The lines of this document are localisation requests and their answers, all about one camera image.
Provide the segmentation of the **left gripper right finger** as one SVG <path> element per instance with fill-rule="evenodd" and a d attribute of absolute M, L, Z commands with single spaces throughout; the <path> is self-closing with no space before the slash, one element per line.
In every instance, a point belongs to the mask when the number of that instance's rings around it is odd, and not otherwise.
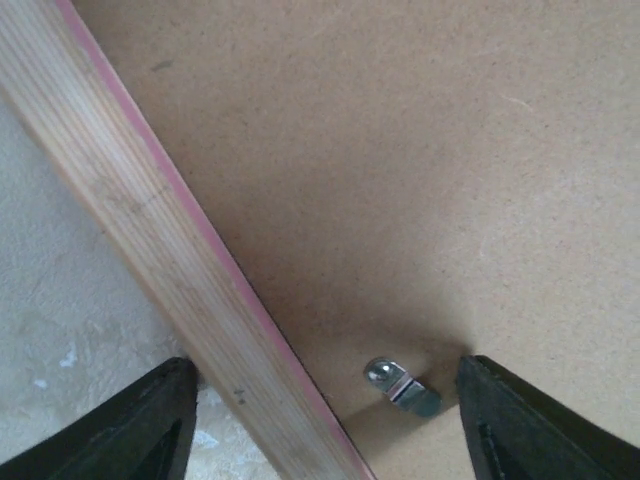
<path fill-rule="evenodd" d="M 483 355 L 460 359 L 460 416 L 477 479 L 637 479 L 639 449 Z"/>

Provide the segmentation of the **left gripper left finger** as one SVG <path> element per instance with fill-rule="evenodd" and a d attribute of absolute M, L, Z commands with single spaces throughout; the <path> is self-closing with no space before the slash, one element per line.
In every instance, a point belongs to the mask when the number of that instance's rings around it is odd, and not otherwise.
<path fill-rule="evenodd" d="M 3 479 L 183 479 L 198 373 L 173 357 L 57 434 L 1 464 Z"/>

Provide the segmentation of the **metal frame retaining clip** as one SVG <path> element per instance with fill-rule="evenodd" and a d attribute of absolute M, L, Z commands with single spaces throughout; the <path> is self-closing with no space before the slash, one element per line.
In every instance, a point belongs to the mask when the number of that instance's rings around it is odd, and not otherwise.
<path fill-rule="evenodd" d="M 441 409 L 441 395 L 424 386 L 404 367 L 391 359 L 372 359 L 364 368 L 364 377 L 403 412 L 430 418 Z"/>

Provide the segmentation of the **brown backing board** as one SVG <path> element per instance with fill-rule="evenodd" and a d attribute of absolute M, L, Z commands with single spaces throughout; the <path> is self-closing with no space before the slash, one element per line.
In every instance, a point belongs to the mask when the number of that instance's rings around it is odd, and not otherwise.
<path fill-rule="evenodd" d="M 638 442 L 637 2 L 76 9 L 378 478 L 472 477 L 467 353 Z"/>

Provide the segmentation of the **pink picture frame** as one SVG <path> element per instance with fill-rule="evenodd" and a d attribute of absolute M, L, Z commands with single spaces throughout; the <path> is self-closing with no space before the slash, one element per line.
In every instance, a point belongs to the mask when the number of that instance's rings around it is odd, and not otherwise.
<path fill-rule="evenodd" d="M 276 472 L 370 478 L 70 2 L 2 3 L 1 92 Z"/>

